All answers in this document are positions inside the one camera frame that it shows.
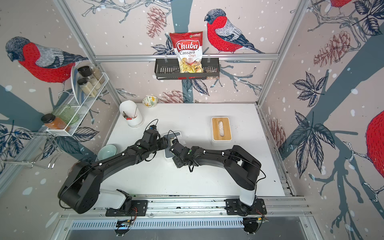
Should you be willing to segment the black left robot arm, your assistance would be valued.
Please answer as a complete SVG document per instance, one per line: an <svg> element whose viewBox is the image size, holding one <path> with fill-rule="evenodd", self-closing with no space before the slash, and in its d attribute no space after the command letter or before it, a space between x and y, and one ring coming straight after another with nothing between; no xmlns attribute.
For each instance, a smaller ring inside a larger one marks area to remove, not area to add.
<svg viewBox="0 0 384 240"><path fill-rule="evenodd" d="M58 192L59 203L83 214L96 204L101 183L113 174L145 161L151 154L168 147L165 137L154 129L144 131L143 137L134 145L110 158L95 163L74 164L69 176Z"/></svg>

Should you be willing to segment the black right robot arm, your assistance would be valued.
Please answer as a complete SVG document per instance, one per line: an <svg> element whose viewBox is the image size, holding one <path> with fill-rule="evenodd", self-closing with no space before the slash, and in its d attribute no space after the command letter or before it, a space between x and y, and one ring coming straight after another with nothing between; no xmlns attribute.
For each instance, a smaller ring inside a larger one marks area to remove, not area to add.
<svg viewBox="0 0 384 240"><path fill-rule="evenodd" d="M208 150L198 146L185 147L174 140L170 146L174 155L173 161L177 168L189 167L193 172L194 167L211 166L223 168L242 188L239 201L243 206L252 206L256 197L257 182L262 164L239 145L234 145L227 150Z"/></svg>

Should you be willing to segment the white utensil holder cup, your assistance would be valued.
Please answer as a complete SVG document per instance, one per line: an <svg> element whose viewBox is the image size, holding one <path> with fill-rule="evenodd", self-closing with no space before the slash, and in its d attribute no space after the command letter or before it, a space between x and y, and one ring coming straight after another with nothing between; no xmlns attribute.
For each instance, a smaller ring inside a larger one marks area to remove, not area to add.
<svg viewBox="0 0 384 240"><path fill-rule="evenodd" d="M120 104L120 106L119 106L119 110L120 110L121 116L123 117L123 111L124 111L130 117L133 118L134 114L135 114L136 107L138 107L138 105L135 102L131 101L131 100L122 102ZM144 118L143 118L142 114L140 113L139 108L138 108L137 115L138 115L137 118L134 118L133 120L126 120L124 117L123 117L123 119L128 124L128 126L130 126L132 128L138 128L144 122Z"/></svg>

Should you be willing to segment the floral patterned small bowl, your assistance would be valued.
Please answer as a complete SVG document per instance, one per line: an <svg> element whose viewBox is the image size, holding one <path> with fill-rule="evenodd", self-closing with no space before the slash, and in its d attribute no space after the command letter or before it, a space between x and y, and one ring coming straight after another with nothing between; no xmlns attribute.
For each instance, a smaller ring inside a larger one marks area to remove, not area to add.
<svg viewBox="0 0 384 240"><path fill-rule="evenodd" d="M158 104L158 98L155 96L147 96L143 99L142 103L148 108L153 108Z"/></svg>

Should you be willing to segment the light green bowl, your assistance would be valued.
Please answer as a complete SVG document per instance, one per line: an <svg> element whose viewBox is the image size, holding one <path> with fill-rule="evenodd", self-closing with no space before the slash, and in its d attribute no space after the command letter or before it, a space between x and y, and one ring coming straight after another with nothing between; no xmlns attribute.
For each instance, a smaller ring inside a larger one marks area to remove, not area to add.
<svg viewBox="0 0 384 240"><path fill-rule="evenodd" d="M117 147L115 145L106 145L102 147L98 154L97 154L97 160L103 161L107 158L110 158L117 154Z"/></svg>

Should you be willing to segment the black lid spice jar front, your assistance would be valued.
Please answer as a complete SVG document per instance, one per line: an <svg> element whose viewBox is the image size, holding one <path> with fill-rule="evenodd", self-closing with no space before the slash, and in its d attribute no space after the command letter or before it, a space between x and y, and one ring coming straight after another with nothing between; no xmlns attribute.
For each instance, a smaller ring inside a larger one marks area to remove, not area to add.
<svg viewBox="0 0 384 240"><path fill-rule="evenodd" d="M85 93L86 96L90 98L96 98L97 97L97 91L94 88L94 86L88 81L86 78L81 78L77 80L78 85L80 86L81 90Z"/></svg>

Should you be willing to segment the black lid spice jar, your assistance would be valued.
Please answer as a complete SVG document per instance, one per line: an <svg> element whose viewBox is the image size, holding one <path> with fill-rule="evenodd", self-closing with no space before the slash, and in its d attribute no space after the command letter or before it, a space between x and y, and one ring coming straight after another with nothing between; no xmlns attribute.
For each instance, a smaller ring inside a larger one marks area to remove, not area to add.
<svg viewBox="0 0 384 240"><path fill-rule="evenodd" d="M88 82L96 89L100 89L104 83L104 77L97 67L83 66L78 68L79 74L87 79Z"/></svg>
<svg viewBox="0 0 384 240"><path fill-rule="evenodd" d="M78 85L80 86L81 90L85 93L86 96L90 98L96 98L97 97L97 91L94 88L94 86L88 81L86 78L81 78L77 80Z"/></svg>

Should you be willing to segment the green glass cup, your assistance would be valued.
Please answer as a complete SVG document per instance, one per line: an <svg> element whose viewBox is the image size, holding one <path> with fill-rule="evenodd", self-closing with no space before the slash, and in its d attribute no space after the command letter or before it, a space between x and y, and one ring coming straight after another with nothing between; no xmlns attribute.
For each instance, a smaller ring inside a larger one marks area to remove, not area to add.
<svg viewBox="0 0 384 240"><path fill-rule="evenodd" d="M55 108L52 114L59 117L67 125L73 125L79 121L75 108L70 105L61 105Z"/></svg>

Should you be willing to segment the black lid spice jar rear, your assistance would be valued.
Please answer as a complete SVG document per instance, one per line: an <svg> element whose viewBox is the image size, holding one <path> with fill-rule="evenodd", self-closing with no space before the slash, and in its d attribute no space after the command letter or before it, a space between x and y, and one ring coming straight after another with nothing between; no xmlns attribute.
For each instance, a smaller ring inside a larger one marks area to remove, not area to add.
<svg viewBox="0 0 384 240"><path fill-rule="evenodd" d="M88 82L96 89L100 89L104 83L104 77L97 67L83 66L78 68L79 74L87 79Z"/></svg>

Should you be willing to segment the red Chuba chips bag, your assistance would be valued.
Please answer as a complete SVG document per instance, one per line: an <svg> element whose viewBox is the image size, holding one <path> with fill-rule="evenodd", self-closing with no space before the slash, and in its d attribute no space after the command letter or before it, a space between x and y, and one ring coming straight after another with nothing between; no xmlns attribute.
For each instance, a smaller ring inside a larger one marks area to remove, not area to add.
<svg viewBox="0 0 384 240"><path fill-rule="evenodd" d="M202 73L203 32L171 33L170 38L178 57L180 73Z"/></svg>

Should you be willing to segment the orange sauce jar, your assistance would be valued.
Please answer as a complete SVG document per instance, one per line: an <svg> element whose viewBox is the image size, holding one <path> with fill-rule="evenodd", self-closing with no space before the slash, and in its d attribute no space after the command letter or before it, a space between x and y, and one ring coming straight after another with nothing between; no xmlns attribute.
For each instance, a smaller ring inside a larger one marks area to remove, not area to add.
<svg viewBox="0 0 384 240"><path fill-rule="evenodd" d="M54 114L43 115L41 117L41 121L48 129L51 130L65 130L67 132L70 130L69 125Z"/></svg>

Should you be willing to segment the red handled tool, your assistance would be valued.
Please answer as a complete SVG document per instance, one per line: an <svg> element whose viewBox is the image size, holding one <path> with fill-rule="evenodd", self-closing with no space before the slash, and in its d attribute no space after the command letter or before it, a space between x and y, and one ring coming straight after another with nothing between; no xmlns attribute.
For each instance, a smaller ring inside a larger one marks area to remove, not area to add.
<svg viewBox="0 0 384 240"><path fill-rule="evenodd" d="M135 117L130 117L127 113L125 113L124 111L123 111L123 117L126 119L126 120L133 120Z"/></svg>

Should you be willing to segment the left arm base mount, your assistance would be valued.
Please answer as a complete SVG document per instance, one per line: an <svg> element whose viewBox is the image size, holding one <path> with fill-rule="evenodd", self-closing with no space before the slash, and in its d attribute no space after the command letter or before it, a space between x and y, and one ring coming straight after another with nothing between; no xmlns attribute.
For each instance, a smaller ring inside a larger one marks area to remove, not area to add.
<svg viewBox="0 0 384 240"><path fill-rule="evenodd" d="M123 237L130 231L136 222L137 217L144 217L148 208L148 200L133 200L125 191L117 189L118 192L125 196L125 201L118 209L109 208L106 211L106 217L130 217L126 220L119 220L116 223L115 233L117 237Z"/></svg>

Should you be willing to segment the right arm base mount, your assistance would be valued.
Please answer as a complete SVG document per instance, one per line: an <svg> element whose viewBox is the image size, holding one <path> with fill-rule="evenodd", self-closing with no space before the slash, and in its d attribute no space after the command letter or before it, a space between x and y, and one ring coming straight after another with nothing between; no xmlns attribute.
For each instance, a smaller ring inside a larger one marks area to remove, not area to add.
<svg viewBox="0 0 384 240"><path fill-rule="evenodd" d="M239 199L226 199L225 210L229 216L243 218L244 231L248 234L255 234L262 223L267 220L265 202L259 198L255 198L250 206L242 203Z"/></svg>

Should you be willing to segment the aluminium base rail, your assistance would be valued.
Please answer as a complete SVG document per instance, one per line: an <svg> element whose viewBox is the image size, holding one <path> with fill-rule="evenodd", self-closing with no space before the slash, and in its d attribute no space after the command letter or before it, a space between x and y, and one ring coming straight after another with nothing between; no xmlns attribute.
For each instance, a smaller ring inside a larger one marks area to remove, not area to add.
<svg viewBox="0 0 384 240"><path fill-rule="evenodd" d="M303 197L257 197L248 214L241 213L236 197L141 196L133 205L129 214L65 211L52 239L322 239Z"/></svg>

